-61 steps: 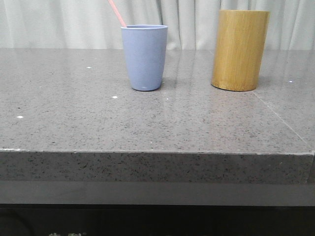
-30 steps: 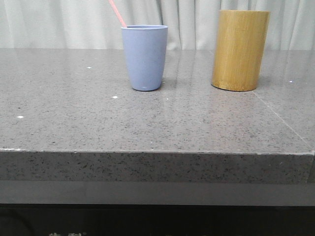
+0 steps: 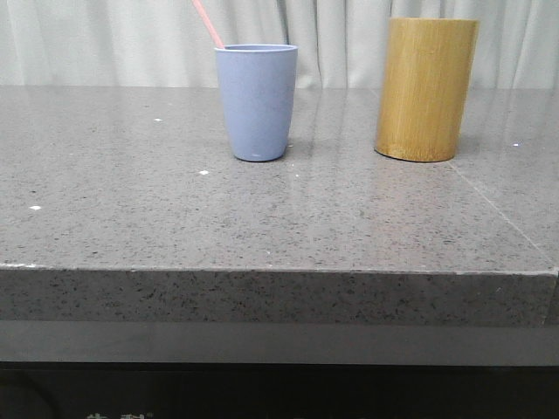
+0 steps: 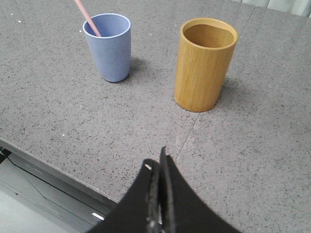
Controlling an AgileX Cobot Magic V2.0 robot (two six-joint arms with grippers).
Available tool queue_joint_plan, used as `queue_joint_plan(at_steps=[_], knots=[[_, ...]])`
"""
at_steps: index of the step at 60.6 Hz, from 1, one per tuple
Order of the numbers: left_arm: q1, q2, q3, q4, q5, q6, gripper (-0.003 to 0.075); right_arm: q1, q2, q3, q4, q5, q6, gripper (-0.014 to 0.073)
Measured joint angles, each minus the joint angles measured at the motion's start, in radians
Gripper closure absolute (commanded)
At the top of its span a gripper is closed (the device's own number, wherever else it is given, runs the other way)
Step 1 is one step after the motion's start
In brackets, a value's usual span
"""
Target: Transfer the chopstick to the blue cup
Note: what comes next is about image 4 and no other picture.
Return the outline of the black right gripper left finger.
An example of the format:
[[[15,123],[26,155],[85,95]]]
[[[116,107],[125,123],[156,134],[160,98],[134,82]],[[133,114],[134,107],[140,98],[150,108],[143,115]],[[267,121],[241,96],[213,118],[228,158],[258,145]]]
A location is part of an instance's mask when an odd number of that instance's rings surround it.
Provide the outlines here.
[[[141,169],[127,193],[90,233],[158,233],[159,163],[143,160]]]

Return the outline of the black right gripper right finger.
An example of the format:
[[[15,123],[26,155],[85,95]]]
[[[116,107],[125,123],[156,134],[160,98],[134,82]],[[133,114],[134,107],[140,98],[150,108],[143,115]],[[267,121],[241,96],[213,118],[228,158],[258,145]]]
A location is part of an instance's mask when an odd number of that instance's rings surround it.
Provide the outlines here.
[[[164,233],[238,233],[211,210],[180,174],[171,156],[161,149],[159,202]]]

